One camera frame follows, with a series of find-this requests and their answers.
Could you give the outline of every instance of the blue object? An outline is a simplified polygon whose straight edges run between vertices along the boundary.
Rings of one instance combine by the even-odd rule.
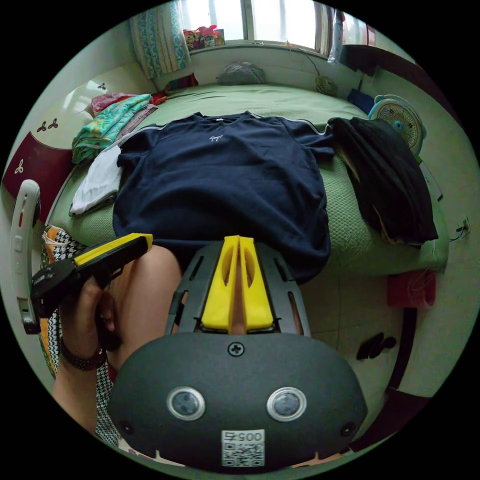
[[[139,130],[117,161],[132,173],[113,207],[115,234],[153,234],[183,270],[212,241],[253,237],[307,282],[331,251],[317,162],[333,157],[332,140],[329,127],[248,111]]]
[[[350,95],[348,95],[347,100],[358,107],[360,110],[364,111],[367,115],[372,110],[372,107],[375,104],[375,99],[366,93],[362,93],[359,90],[352,88]]]
[[[393,122],[393,128],[397,131],[397,132],[401,132],[403,129],[404,129],[404,124],[403,122],[401,122],[400,120],[395,120]]]

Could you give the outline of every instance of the patterned curtain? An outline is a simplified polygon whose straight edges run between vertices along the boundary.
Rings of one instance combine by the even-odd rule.
[[[179,0],[150,8],[130,19],[138,63],[147,79],[189,67]]]

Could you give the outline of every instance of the pillow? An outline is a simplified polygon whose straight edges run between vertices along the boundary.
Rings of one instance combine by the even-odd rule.
[[[233,61],[217,77],[219,85],[253,85],[265,83],[265,72],[248,61]]]

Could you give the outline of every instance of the hand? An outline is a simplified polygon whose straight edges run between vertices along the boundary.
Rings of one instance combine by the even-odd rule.
[[[98,309],[106,329],[113,333],[115,331],[115,304],[114,298],[108,288],[102,293],[98,303]]]
[[[90,278],[83,285],[78,298],[70,296],[60,305],[63,342],[76,357],[89,359],[99,352],[95,313],[104,295],[95,279]]]

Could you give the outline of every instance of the screw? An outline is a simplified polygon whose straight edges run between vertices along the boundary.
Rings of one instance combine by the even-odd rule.
[[[245,347],[239,341],[234,341],[228,346],[228,353],[232,357],[239,357],[244,351]]]
[[[347,424],[345,424],[341,430],[340,430],[340,435],[342,437],[348,437],[355,429],[355,424],[351,421]]]
[[[132,435],[134,432],[132,425],[124,420],[120,422],[120,428],[128,435]]]

